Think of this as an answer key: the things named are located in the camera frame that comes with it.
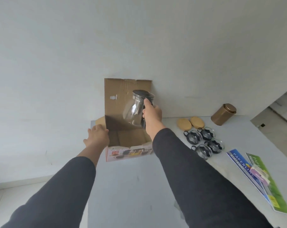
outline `open cardboard box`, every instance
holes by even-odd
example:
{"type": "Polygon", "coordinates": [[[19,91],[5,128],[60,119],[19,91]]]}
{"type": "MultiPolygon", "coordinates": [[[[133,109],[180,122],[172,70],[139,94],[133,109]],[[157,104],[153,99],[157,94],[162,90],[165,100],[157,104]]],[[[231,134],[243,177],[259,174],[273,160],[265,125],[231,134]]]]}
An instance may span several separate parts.
{"type": "Polygon", "coordinates": [[[106,161],[140,157],[153,152],[152,140],[145,129],[123,119],[125,105],[132,99],[133,90],[151,90],[151,80],[104,79],[105,115],[96,120],[109,130],[110,144],[105,148],[106,161]]]}

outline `person's left hand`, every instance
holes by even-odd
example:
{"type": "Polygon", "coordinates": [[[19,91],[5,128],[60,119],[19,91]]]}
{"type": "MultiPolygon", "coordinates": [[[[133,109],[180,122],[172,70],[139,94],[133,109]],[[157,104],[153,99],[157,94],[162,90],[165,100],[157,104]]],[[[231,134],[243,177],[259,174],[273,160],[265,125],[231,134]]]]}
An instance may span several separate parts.
{"type": "Polygon", "coordinates": [[[88,129],[88,139],[84,139],[86,147],[94,146],[104,149],[109,143],[108,129],[103,129],[102,125],[98,124],[88,129]]]}

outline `tile floor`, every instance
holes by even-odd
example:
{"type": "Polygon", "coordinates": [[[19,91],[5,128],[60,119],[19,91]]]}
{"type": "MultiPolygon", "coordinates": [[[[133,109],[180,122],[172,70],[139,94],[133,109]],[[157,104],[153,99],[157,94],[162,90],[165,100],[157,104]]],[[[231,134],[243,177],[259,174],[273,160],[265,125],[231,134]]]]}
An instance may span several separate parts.
{"type": "MultiPolygon", "coordinates": [[[[35,194],[45,182],[18,186],[0,190],[0,227],[5,224],[12,213],[35,194]]],[[[88,227],[88,205],[86,205],[80,228],[88,227]]]]}
{"type": "Polygon", "coordinates": [[[255,126],[283,153],[287,156],[287,122],[270,108],[264,109],[251,120],[255,126]]]}

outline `booklet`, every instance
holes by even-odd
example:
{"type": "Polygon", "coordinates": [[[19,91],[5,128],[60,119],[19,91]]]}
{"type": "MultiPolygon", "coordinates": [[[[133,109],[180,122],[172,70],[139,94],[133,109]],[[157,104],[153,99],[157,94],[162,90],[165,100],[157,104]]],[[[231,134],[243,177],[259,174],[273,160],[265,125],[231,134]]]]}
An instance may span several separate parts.
{"type": "Polygon", "coordinates": [[[270,203],[267,197],[266,191],[263,188],[260,180],[257,179],[252,173],[250,173],[251,164],[237,151],[233,149],[227,152],[228,156],[234,161],[238,168],[244,173],[244,175],[251,181],[251,183],[258,189],[258,191],[265,197],[265,199],[270,203]]]}
{"type": "Polygon", "coordinates": [[[268,179],[270,180],[270,184],[268,186],[263,184],[263,187],[266,191],[268,201],[270,201],[270,205],[272,206],[273,210],[287,214],[287,203],[284,200],[280,191],[278,190],[278,187],[275,184],[275,181],[272,179],[269,171],[267,170],[261,158],[259,156],[256,156],[250,153],[246,153],[246,155],[251,165],[256,164],[258,167],[263,169],[269,175],[268,179]]]}

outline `black lid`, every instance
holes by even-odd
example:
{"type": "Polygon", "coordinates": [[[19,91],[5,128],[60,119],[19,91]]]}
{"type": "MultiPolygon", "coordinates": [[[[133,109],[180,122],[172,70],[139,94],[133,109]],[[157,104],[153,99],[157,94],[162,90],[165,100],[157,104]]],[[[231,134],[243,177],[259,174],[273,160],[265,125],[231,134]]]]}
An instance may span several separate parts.
{"type": "Polygon", "coordinates": [[[146,90],[133,90],[133,94],[136,97],[139,97],[141,99],[154,99],[154,94],[151,94],[150,92],[146,90]]]}

